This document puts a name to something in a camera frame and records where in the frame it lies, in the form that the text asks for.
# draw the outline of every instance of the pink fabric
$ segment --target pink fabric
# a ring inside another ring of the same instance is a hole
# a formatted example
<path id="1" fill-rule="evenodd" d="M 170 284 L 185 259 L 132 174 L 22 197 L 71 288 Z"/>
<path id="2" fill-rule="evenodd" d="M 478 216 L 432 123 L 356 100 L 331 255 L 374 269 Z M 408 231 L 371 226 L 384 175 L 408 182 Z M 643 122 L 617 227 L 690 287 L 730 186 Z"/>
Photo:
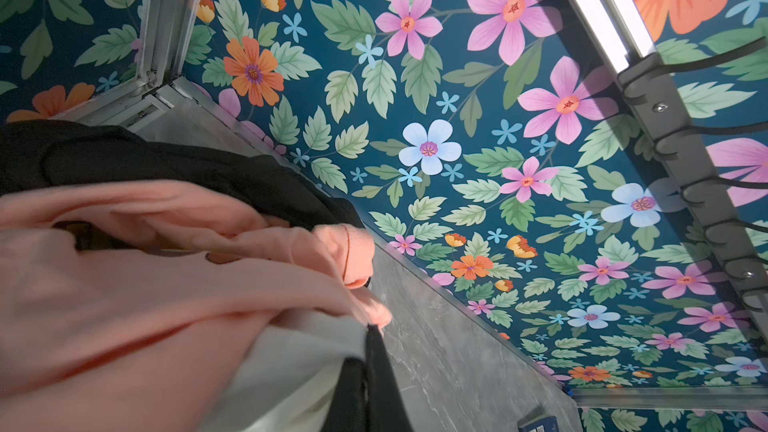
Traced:
<path id="1" fill-rule="evenodd" d="M 77 252 L 49 228 L 62 221 L 146 252 Z M 0 430 L 193 430 L 279 312 L 391 320 L 367 289 L 348 289 L 372 273 L 369 235 L 280 223 L 176 181 L 0 198 Z M 198 253 L 149 253 L 159 248 Z"/>

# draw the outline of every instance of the black fabric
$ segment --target black fabric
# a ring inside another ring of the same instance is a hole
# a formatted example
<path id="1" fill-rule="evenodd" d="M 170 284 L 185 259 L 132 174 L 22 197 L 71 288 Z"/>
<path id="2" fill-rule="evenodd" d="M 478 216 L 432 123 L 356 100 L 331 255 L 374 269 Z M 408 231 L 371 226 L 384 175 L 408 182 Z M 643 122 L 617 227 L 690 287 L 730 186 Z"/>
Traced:
<path id="1" fill-rule="evenodd" d="M 413 432 L 379 328 L 366 335 L 366 361 L 344 361 L 320 432 Z"/>
<path id="2" fill-rule="evenodd" d="M 161 178 L 226 194 L 296 227 L 363 226 L 351 203 L 323 195 L 312 182 L 270 156 L 146 142 L 119 126 L 30 120 L 0 127 L 0 195 Z"/>

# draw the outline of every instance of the floral wall panel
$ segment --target floral wall panel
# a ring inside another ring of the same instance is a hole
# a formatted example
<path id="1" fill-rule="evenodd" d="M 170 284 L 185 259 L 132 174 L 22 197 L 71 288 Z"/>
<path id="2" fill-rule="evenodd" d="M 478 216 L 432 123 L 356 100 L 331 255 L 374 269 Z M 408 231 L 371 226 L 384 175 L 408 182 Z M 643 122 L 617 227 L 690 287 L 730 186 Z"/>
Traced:
<path id="1" fill-rule="evenodd" d="M 700 60 L 768 36 L 768 0 L 635 0 L 658 51 L 668 63 Z M 719 67 L 674 77 L 697 125 L 732 127 L 766 120 L 768 49 Z M 768 181 L 768 132 L 741 137 L 704 136 L 723 177 Z M 743 220 L 765 226 L 766 190 L 732 187 Z M 768 236 L 749 230 L 768 257 Z"/>
<path id="2" fill-rule="evenodd" d="M 54 116 L 136 73 L 141 0 L 0 0 L 0 120 Z"/>
<path id="3" fill-rule="evenodd" d="M 556 379 L 765 383 L 566 0 L 200 0 L 184 73 Z"/>

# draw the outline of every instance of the small blue flower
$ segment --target small blue flower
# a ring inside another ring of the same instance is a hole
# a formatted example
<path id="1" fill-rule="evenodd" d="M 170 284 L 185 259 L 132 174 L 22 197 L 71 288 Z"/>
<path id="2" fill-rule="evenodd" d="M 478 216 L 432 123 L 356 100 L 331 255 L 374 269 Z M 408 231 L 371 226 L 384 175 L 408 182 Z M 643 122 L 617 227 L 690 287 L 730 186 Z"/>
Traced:
<path id="1" fill-rule="evenodd" d="M 629 292 L 625 292 L 624 295 L 627 295 L 629 298 L 645 298 L 645 295 L 648 293 L 647 290 L 637 290 L 634 287 L 631 287 L 629 289 Z"/>
<path id="2" fill-rule="evenodd" d="M 498 244 L 503 238 L 509 238 L 509 235 L 502 234 L 502 228 L 499 227 L 496 229 L 496 232 L 494 232 L 493 230 L 489 230 L 488 238 L 486 238 L 485 240 L 488 240 L 488 241 L 493 240 Z"/>
<path id="3" fill-rule="evenodd" d="M 446 171 L 440 174 L 443 177 L 448 177 L 448 180 L 453 182 L 454 178 L 464 178 L 464 174 L 460 173 L 458 170 L 462 168 L 462 164 L 456 164 L 455 167 L 451 168 L 450 164 L 445 164 Z"/>
<path id="4" fill-rule="evenodd" d="M 363 63 L 366 60 L 368 61 L 368 67 L 373 68 L 376 64 L 376 57 L 380 57 L 384 53 L 384 49 L 381 47 L 374 47 L 373 46 L 373 37 L 371 34 L 366 34 L 366 44 L 363 45 L 362 43 L 358 42 L 355 44 L 355 48 L 358 49 L 362 54 L 360 55 L 360 58 L 358 58 L 358 63 Z"/>
<path id="5" fill-rule="evenodd" d="M 750 344 L 749 342 L 745 342 L 745 343 L 741 343 L 741 344 L 736 344 L 734 346 L 734 348 L 737 348 L 737 349 L 741 350 L 742 352 L 746 352 L 747 350 L 754 349 L 755 346 Z"/>
<path id="6" fill-rule="evenodd" d="M 352 176 L 352 182 L 359 180 L 362 184 L 362 178 L 368 177 L 368 172 L 360 172 L 360 168 L 356 167 L 355 170 L 350 170 L 350 175 Z"/>
<path id="7" fill-rule="evenodd" d="M 518 268 L 521 268 L 526 272 L 530 272 L 532 268 L 538 268 L 538 266 L 533 265 L 533 261 L 531 259 L 528 259 L 527 261 L 525 261 L 525 263 L 518 262 Z"/>
<path id="8" fill-rule="evenodd" d="M 495 136 L 500 136 L 498 140 L 496 141 L 496 144 L 501 145 L 504 143 L 504 140 L 509 140 L 509 143 L 514 144 L 518 138 L 513 135 L 514 132 L 520 130 L 523 128 L 523 124 L 516 123 L 512 127 L 509 126 L 509 122 L 507 122 L 506 119 L 502 119 L 502 128 L 491 130 L 491 134 Z"/>
<path id="9" fill-rule="evenodd" d="M 306 37 L 306 30 L 304 30 L 304 27 L 299 27 L 299 24 L 301 24 L 301 14 L 296 12 L 293 16 L 293 20 L 291 20 L 288 15 L 283 14 L 283 20 L 288 24 L 288 27 L 283 29 L 283 34 L 293 34 L 293 42 L 299 43 L 299 36 Z"/>
<path id="10" fill-rule="evenodd" d="M 732 420 L 734 422 L 734 427 L 744 427 L 745 425 L 749 425 L 746 420 L 744 420 L 744 412 L 726 412 L 726 420 Z"/>
<path id="11" fill-rule="evenodd" d="M 550 315 L 550 316 L 549 316 L 549 321 L 550 321 L 550 323 L 552 323 L 552 324 L 555 324 L 555 323 L 557 323 L 557 324 L 560 324 L 560 325 L 562 325 L 562 324 L 564 324 L 564 323 L 565 323 L 565 321 L 567 321 L 567 320 L 568 320 L 568 317 L 563 317 L 563 315 L 562 315 L 562 314 L 557 314 L 557 315 L 554 315 L 554 316 L 553 316 L 553 315 Z"/>
<path id="12" fill-rule="evenodd" d="M 531 140 L 531 144 L 534 146 L 534 148 L 530 150 L 530 153 L 535 154 L 536 151 L 538 151 L 540 156 L 547 153 L 547 149 L 554 147 L 554 142 L 547 142 L 547 134 L 542 135 L 542 140 Z"/>
<path id="13" fill-rule="evenodd" d="M 296 151 L 291 152 L 290 155 L 291 157 L 293 157 L 293 163 L 298 164 L 299 162 L 301 162 L 302 167 L 306 167 L 306 162 L 304 161 L 310 159 L 308 155 L 302 154 L 301 149 L 299 149 L 298 147 L 296 148 Z"/>
<path id="14" fill-rule="evenodd" d="M 592 216 L 592 211 L 587 210 L 584 213 L 584 216 L 580 216 L 579 214 L 573 214 L 571 217 L 575 218 L 573 222 L 571 222 L 570 226 L 576 226 L 578 224 L 579 229 L 575 232 L 577 234 L 581 232 L 586 232 L 587 235 L 592 235 L 592 232 L 595 230 L 603 230 L 603 226 L 596 226 L 595 224 L 598 223 L 598 220 L 596 218 L 590 218 Z"/>
<path id="15" fill-rule="evenodd" d="M 584 302 L 580 298 L 577 298 L 573 302 L 569 302 L 569 304 L 573 305 L 576 308 L 587 308 L 587 306 L 590 305 L 591 302 Z"/>
<path id="16" fill-rule="evenodd" d="M 398 172 L 402 174 L 402 177 L 398 178 L 400 182 L 408 181 L 408 187 L 413 187 L 414 182 L 421 182 L 422 178 L 418 177 L 418 167 L 411 167 L 411 170 L 407 171 L 404 168 L 398 168 Z"/>
<path id="17" fill-rule="evenodd" d="M 744 2 L 732 6 L 725 14 L 725 17 L 732 17 L 746 10 L 741 23 L 743 25 L 751 24 L 757 18 L 763 4 L 768 4 L 768 0 L 744 0 Z"/>
<path id="18" fill-rule="evenodd" d="M 442 100 L 438 100 L 436 104 L 437 104 L 437 107 L 442 107 L 442 113 L 446 113 L 448 109 L 450 109 L 451 112 L 456 112 L 456 106 L 453 105 L 453 103 L 457 100 L 458 100 L 458 94 L 453 94 L 453 96 L 449 99 L 448 93 L 446 91 L 443 91 Z"/>
<path id="19" fill-rule="evenodd" d="M 109 79 L 104 77 L 99 77 L 98 82 L 101 84 L 100 86 L 96 87 L 96 92 L 101 92 L 102 90 L 107 92 L 112 87 L 116 86 L 120 83 L 119 80 L 115 79 L 115 77 L 118 76 L 117 71 L 112 72 L 109 76 Z"/>
<path id="20" fill-rule="evenodd" d="M 643 272 L 642 274 L 635 272 L 632 274 L 632 280 L 638 281 L 641 284 L 651 279 L 652 277 L 650 276 L 650 272 Z"/>

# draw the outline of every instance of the white flower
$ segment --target white flower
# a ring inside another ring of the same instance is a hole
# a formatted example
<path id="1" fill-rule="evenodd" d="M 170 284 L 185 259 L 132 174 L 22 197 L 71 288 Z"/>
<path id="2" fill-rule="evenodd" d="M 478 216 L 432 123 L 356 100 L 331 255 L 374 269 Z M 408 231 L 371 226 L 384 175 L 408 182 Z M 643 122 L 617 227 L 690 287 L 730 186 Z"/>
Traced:
<path id="1" fill-rule="evenodd" d="M 620 222 L 632 216 L 629 222 L 635 227 L 648 227 L 661 220 L 659 212 L 677 212 L 685 208 L 683 198 L 671 178 L 660 178 L 643 190 L 640 184 L 624 184 L 614 190 L 611 197 L 619 206 L 606 207 L 600 213 L 606 222 Z"/>
<path id="2" fill-rule="evenodd" d="M 590 305 L 587 310 L 572 308 L 568 311 L 568 315 L 573 318 L 568 321 L 568 325 L 581 327 L 589 324 L 592 328 L 606 328 L 608 326 L 606 321 L 617 321 L 621 318 L 616 312 L 606 312 L 607 310 L 608 307 L 604 305 Z"/>
<path id="3" fill-rule="evenodd" d="M 402 136 L 414 147 L 406 147 L 398 154 L 400 162 L 406 167 L 422 163 L 422 172 L 428 176 L 439 174 L 442 162 L 453 162 L 462 154 L 462 147 L 457 142 L 446 142 L 453 133 L 453 126 L 446 120 L 435 120 L 429 126 L 429 132 L 424 126 L 414 122 L 408 124 L 402 131 Z"/>
<path id="4" fill-rule="evenodd" d="M 758 377 L 766 372 L 765 362 L 768 358 L 751 360 L 746 357 L 729 357 L 725 360 L 728 364 L 715 366 L 720 372 L 736 372 L 741 377 Z"/>

